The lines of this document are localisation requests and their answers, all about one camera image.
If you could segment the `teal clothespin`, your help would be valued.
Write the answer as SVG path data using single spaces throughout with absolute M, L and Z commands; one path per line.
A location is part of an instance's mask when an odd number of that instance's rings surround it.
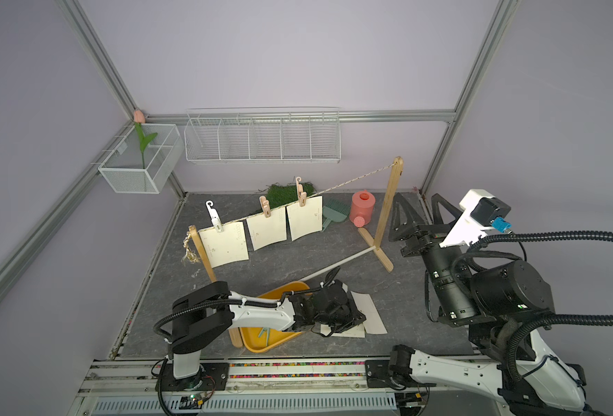
M 271 338 L 271 329 L 269 328 L 262 328 L 261 331 L 258 334 L 259 338 L 264 338 L 265 339 L 265 346 L 268 347 L 269 343 L 270 343 L 270 338 Z

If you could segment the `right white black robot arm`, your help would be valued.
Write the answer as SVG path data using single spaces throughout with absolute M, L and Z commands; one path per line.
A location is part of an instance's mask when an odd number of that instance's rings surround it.
M 387 372 L 400 387 L 447 385 L 507 406 L 515 415 L 591 415 L 585 371 L 561 360 L 540 335 L 556 325 L 613 327 L 613 315 L 559 314 L 550 284 L 526 255 L 493 248 L 554 241 L 613 243 L 613 232 L 565 231 L 517 234 L 510 206 L 481 189 L 458 205 L 432 199 L 426 222 L 403 196 L 392 202 L 389 240 L 403 243 L 404 257 L 419 256 L 426 289 L 434 291 L 435 321 L 466 328 L 478 360 L 431 355 L 405 345 L 391 351 Z

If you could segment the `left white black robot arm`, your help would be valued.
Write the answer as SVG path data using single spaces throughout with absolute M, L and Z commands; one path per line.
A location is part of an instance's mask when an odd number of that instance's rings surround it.
M 329 329 L 327 338 L 364 323 L 366 315 L 353 294 L 337 280 L 339 271 L 338 266 L 330 270 L 314 289 L 284 289 L 276 299 L 244 296 L 223 281 L 177 299 L 171 313 L 153 325 L 154 333 L 168 344 L 173 378 L 200 381 L 202 350 L 230 329 L 300 333 L 319 325 Z

